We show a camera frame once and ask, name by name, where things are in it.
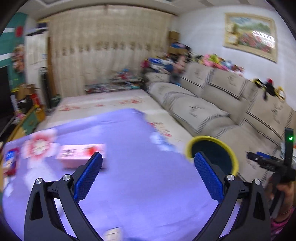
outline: television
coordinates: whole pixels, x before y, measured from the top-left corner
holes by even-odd
[[[0,68],[0,140],[14,120],[14,109],[10,98],[8,66]]]

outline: curtain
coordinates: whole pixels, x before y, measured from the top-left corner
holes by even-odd
[[[140,62],[162,55],[172,15],[131,6],[95,6],[49,18],[54,81],[63,97],[84,94],[123,68],[139,74]]]

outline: red decoration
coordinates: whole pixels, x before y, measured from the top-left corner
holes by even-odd
[[[16,29],[15,29],[15,36],[17,38],[21,37],[22,36],[22,26],[18,26]]]

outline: wrist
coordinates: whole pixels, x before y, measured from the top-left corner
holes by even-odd
[[[291,210],[293,207],[290,207],[287,211],[280,210],[278,216],[274,219],[276,222],[282,222],[286,220],[291,215]]]

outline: snack package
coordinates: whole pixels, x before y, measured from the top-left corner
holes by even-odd
[[[100,152],[103,157],[102,169],[106,168],[106,144],[65,145],[61,146],[56,159],[60,160],[64,168],[76,169],[84,165],[94,152]]]
[[[19,149],[14,148],[9,150],[5,155],[3,163],[3,174],[6,176],[14,176],[17,169],[17,160],[19,156]]]

